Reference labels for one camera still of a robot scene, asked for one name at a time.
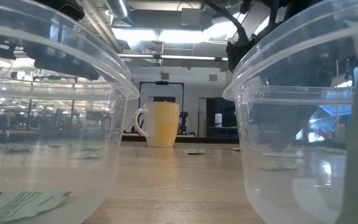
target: wooden table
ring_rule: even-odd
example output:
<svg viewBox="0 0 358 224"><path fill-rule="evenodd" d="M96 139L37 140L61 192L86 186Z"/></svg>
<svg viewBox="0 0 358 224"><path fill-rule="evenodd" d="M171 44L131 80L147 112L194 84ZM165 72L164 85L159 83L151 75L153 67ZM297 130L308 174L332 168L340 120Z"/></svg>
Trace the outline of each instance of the wooden table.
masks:
<svg viewBox="0 0 358 224"><path fill-rule="evenodd" d="M244 192L236 145L124 142L115 194L83 224L264 223ZM184 149L206 149L187 155Z"/></svg>

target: white wall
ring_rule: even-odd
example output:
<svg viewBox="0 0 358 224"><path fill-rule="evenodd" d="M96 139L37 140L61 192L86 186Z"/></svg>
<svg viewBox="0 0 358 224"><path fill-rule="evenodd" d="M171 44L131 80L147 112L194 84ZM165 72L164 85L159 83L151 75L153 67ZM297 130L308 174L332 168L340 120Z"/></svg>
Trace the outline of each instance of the white wall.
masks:
<svg viewBox="0 0 358 224"><path fill-rule="evenodd" d="M160 68L158 67L136 67L130 68L130 70L136 87L139 87L139 82L160 81ZM222 97L223 90L226 87L226 75L228 74L220 72L218 68L192 68L188 70L187 68L169 67L164 68L163 71L170 74L169 82L185 83L184 110L189 113L186 125L190 131L197 134L198 99ZM216 82L210 82L209 74L218 75L218 80ZM143 104L149 100L150 96L173 96L176 98L177 103L181 105L181 93L173 85L157 86L151 84L145 89L146 86L147 84L142 85L143 90L141 93L140 106L143 106ZM138 100L131 100L128 103L127 116L124 123L124 128L127 128L127 131L131 130L132 115L138 108L138 103Z"/></svg>

